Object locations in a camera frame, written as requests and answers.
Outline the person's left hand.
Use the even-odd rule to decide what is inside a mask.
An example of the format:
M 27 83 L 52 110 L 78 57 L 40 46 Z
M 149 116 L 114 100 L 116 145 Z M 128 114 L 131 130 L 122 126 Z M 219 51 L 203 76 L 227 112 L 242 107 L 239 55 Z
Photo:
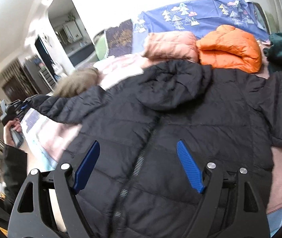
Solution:
M 18 118 L 8 121 L 4 126 L 4 143 L 11 147 L 20 148 L 24 142 L 21 123 Z

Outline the black sleeved left forearm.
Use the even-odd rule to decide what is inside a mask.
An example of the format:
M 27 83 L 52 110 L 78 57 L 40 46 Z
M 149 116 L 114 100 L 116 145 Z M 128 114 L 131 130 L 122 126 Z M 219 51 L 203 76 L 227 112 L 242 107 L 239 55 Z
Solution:
M 11 214 L 20 188 L 27 177 L 27 154 L 19 148 L 4 146 L 4 209 Z

